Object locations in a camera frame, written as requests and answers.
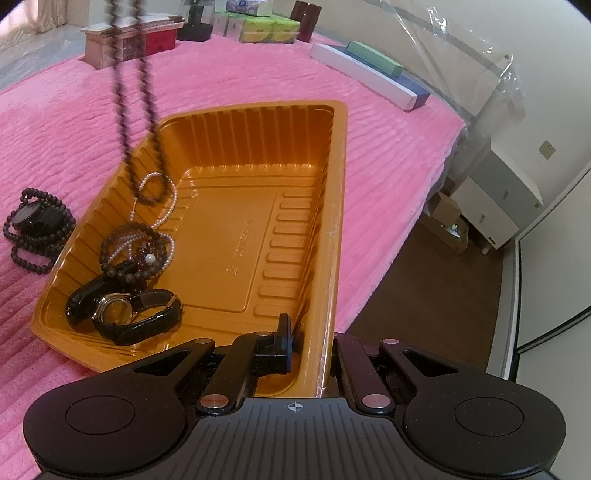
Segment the dark bead necklace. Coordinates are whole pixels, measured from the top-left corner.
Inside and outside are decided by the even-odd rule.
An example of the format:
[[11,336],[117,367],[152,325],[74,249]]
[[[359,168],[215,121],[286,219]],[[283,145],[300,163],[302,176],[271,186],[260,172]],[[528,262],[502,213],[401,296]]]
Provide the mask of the dark bead necklace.
[[[109,260],[109,248],[117,241],[125,241],[126,238],[134,234],[143,234],[150,240],[151,244],[156,246],[155,255],[152,253],[146,253],[143,261],[139,261],[135,258],[135,263],[138,266],[138,271],[135,273],[124,274],[118,271],[115,267],[111,266]],[[100,269],[106,273],[110,278],[117,278],[121,283],[135,284],[140,281],[147,281],[162,272],[162,267],[166,262],[166,243],[164,238],[160,237],[158,232],[155,232],[151,227],[145,223],[130,222],[125,223],[113,230],[107,238],[105,238],[100,244],[99,262]]]
[[142,12],[142,0],[133,0],[132,2],[132,12],[134,15],[135,23],[133,28],[135,30],[134,36],[129,39],[130,42],[135,44],[135,47],[139,51],[138,56],[138,69],[139,69],[139,76],[140,76],[140,90],[142,93],[142,100],[145,105],[147,117],[148,117],[148,127],[150,130],[149,138],[152,142],[152,147],[154,149],[155,160],[158,166],[159,171],[162,173],[160,177],[160,182],[162,185],[162,189],[160,190],[159,194],[153,198],[146,197],[139,188],[139,180],[137,172],[135,171],[135,167],[132,160],[131,154],[131,146],[130,146],[130,139],[129,139],[129,125],[128,125],[128,118],[127,118],[127,106],[125,104],[125,94],[124,94],[124,86],[123,86],[123,78],[121,74],[121,67],[120,64],[123,61],[123,55],[119,55],[119,48],[116,47],[117,42],[117,35],[120,29],[117,26],[117,20],[119,18],[119,8],[121,7],[116,0],[107,0],[107,14],[109,15],[109,19],[111,21],[112,27],[112,34],[110,37],[111,46],[113,49],[111,51],[111,59],[113,61],[113,82],[115,84],[115,100],[117,102],[117,117],[119,121],[119,138],[121,141],[121,146],[123,148],[123,161],[125,162],[125,170],[129,175],[129,182],[131,183],[131,190],[134,193],[134,196],[138,199],[140,203],[144,203],[146,205],[155,205],[156,203],[162,203],[166,196],[168,195],[169,191],[169,184],[166,179],[167,177],[167,170],[166,170],[166,161],[164,158],[164,150],[163,146],[160,141],[160,133],[158,132],[158,124],[156,118],[156,111],[154,108],[154,99],[153,95],[150,91],[150,73],[148,71],[148,62],[145,59],[145,45],[144,39],[142,37],[142,19],[141,19],[141,12]]
[[[29,203],[29,200],[33,197],[38,199],[37,202],[34,202],[35,204],[38,204],[35,205],[37,209],[51,208],[54,210],[55,214],[58,215],[57,220],[55,220],[54,216],[56,224],[50,226],[50,230],[55,227],[53,228],[55,231],[43,231],[44,234],[40,235],[38,232],[33,231],[34,229],[30,225],[23,226],[23,224],[26,223],[27,218],[20,219],[20,216],[22,215],[19,215],[19,213],[21,213],[21,211],[27,206],[33,205],[33,203]],[[22,228],[20,235],[10,231],[11,225],[17,226],[17,220],[19,228]],[[42,190],[26,188],[22,191],[20,205],[6,218],[3,233],[4,237],[14,243],[10,256],[16,265],[19,265],[32,273],[46,274],[55,264],[57,257],[60,255],[61,250],[64,248],[64,244],[70,237],[75,226],[76,219],[60,199]],[[24,258],[19,257],[19,249],[47,257],[49,258],[49,263],[47,265],[35,265]]]

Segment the black leather watch strap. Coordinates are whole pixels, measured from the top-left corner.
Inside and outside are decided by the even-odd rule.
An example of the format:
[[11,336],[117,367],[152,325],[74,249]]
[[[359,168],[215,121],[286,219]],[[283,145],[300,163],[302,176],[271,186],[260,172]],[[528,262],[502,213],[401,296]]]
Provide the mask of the black leather watch strap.
[[127,296],[126,299],[131,303],[134,314],[153,307],[166,308],[145,320],[128,325],[105,323],[101,315],[93,316],[96,330],[116,345],[133,345],[168,332],[180,322],[183,314],[180,300],[168,290],[147,290]]

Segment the blue box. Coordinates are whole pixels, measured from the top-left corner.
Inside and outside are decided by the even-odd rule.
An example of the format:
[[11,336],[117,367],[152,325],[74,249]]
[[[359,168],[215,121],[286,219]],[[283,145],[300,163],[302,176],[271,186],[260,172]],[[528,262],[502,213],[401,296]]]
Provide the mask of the blue box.
[[408,77],[405,77],[404,75],[399,75],[397,77],[390,76],[386,72],[383,72],[382,70],[377,69],[376,67],[374,67],[373,65],[371,65],[369,62],[365,61],[364,59],[362,59],[362,58],[358,57],[357,55],[354,55],[351,52],[347,51],[347,47],[342,47],[340,45],[331,45],[331,47],[334,48],[335,50],[338,50],[339,52],[345,53],[346,55],[348,55],[352,59],[355,59],[358,62],[361,62],[364,65],[367,65],[368,67],[376,70],[377,72],[380,72],[381,74],[386,75],[386,77],[391,78],[397,84],[399,84],[399,85],[407,88],[408,90],[410,90],[413,93],[416,93],[417,94],[417,101],[415,102],[412,110],[414,110],[415,108],[419,108],[420,106],[425,105],[425,102],[427,101],[427,99],[431,95],[431,93],[427,89],[421,87],[414,80],[412,80],[412,79],[410,79]]

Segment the long white box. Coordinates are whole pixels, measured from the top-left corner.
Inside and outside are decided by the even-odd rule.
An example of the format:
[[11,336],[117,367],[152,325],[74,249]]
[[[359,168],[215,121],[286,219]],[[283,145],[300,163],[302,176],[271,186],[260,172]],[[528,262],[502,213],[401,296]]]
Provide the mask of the long white box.
[[314,44],[310,50],[310,57],[359,81],[402,110],[412,110],[417,101],[416,93],[330,45]]

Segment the pearl necklace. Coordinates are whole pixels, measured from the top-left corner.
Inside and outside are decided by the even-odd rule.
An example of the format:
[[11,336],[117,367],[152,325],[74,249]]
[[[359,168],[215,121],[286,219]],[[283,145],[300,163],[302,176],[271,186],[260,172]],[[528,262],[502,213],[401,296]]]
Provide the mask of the pearl necklace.
[[[144,189],[144,187],[149,179],[154,178],[154,177],[162,177],[162,176],[163,176],[163,174],[160,173],[159,171],[153,171],[153,172],[148,173],[144,177],[144,179],[141,181],[141,183],[139,184],[139,191],[141,192]],[[166,220],[168,220],[168,217],[170,217],[170,215],[173,212],[174,208],[176,207],[176,204],[178,201],[178,190],[177,190],[176,185],[173,183],[173,181],[170,178],[168,178],[166,176],[164,176],[164,178],[170,184],[171,191],[173,192],[173,200],[170,203],[170,206],[168,207],[168,209],[166,210],[164,215],[162,217],[158,218],[158,220],[156,220],[156,223],[152,225],[152,230],[156,230]],[[131,209],[131,213],[129,214],[129,221],[130,222],[133,222],[135,220],[135,206],[137,204],[137,201],[138,201],[137,197],[134,198],[134,206]],[[164,265],[162,266],[162,269],[160,270],[160,273],[162,273],[164,270],[166,270],[166,268],[170,265],[170,262],[172,262],[172,260],[173,260],[174,240],[167,233],[161,233],[160,236],[163,237],[170,244],[170,248],[168,249],[168,256],[166,258],[166,262],[164,263]],[[117,255],[119,255],[125,248],[127,248],[127,256],[129,258],[129,260],[132,260],[133,259],[132,244],[134,243],[134,241],[136,241],[140,238],[142,238],[142,235],[137,234],[137,233],[134,235],[128,235],[128,236],[123,237],[121,239],[122,243],[110,255],[109,262],[112,262],[117,257]]]

